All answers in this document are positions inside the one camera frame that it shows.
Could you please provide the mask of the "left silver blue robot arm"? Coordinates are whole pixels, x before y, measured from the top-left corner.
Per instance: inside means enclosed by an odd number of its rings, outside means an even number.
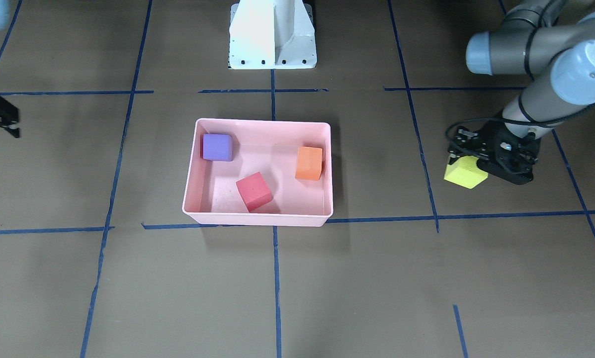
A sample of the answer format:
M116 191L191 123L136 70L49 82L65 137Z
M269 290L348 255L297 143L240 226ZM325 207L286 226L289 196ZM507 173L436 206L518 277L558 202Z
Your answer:
M497 30L480 32L466 47L470 72L526 75L531 80L482 127L450 125L450 163L472 157L498 166L533 165L542 137L595 105L595 11L576 23L557 24L565 0L523 0Z

